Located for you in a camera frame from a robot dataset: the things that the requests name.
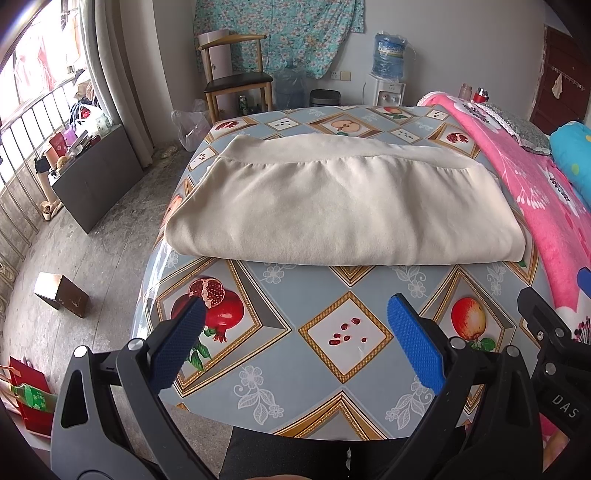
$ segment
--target wooden chair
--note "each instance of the wooden chair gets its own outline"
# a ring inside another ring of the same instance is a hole
[[[262,71],[261,40],[266,37],[266,35],[229,35],[218,40],[213,40],[199,47],[199,51],[205,50],[205,75],[208,84],[205,86],[204,92],[213,122],[218,122],[220,120],[220,112],[217,106],[216,96],[224,95],[225,93],[243,92],[245,90],[258,88],[261,90],[261,108],[263,111],[265,110],[265,104],[267,104],[268,112],[273,110],[273,92],[271,89],[273,77]],[[212,61],[209,56],[209,49],[219,45],[231,45],[233,43],[241,43],[249,40],[256,40],[257,43],[256,63],[258,71],[238,73],[236,75],[213,80]]]

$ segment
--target tablecloth with fruit pattern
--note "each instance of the tablecloth with fruit pattern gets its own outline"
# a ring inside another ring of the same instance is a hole
[[[218,122],[166,210],[135,311],[132,335],[145,338],[190,295],[202,296],[208,306],[204,332],[161,399],[234,426],[291,437],[408,437],[433,393],[388,328],[387,302],[399,292],[448,336],[487,351],[513,343],[533,369],[538,345],[518,313],[517,295],[533,286],[551,305],[552,299],[538,250],[506,189],[527,239],[516,263],[314,267],[188,257],[163,241],[170,214],[232,138],[308,133],[451,148],[496,175],[439,105],[327,106]],[[460,423],[473,417],[481,393],[473,387]]]

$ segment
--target blue gripper pad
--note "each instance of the blue gripper pad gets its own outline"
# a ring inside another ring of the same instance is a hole
[[[591,271],[587,267],[581,268],[577,273],[577,285],[591,299]]]
[[[438,395],[445,384],[441,355],[416,322],[413,312],[396,296],[388,300],[388,323],[418,379]]]
[[[176,325],[150,361],[150,389],[155,394],[170,387],[191,347],[205,327],[205,304],[200,298],[181,313]]]

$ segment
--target hanging cloth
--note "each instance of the hanging cloth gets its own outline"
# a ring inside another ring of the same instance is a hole
[[[560,94],[562,93],[562,74],[558,74],[558,78],[554,82],[554,86],[552,87],[552,93],[556,98],[560,98]]]
[[[198,35],[220,28],[231,34],[266,34],[261,41],[265,72],[276,72],[293,59],[308,76],[318,79],[330,68],[349,32],[364,32],[364,8],[364,0],[259,0],[252,6],[242,0],[197,0],[195,46]],[[231,52],[234,70],[256,70],[256,42],[232,45]],[[197,64],[203,70],[200,53]]]

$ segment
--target person's leg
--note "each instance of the person's leg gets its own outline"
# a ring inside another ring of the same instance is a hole
[[[329,440],[292,439],[234,427],[220,480],[301,475],[312,480],[345,480],[348,445]]]
[[[443,465],[452,458],[462,446],[466,438],[464,427],[457,427],[452,433],[449,443],[442,451],[437,464]],[[350,480],[376,480],[390,466],[392,460],[406,438],[395,440],[373,440],[369,442],[349,442],[351,448]]]

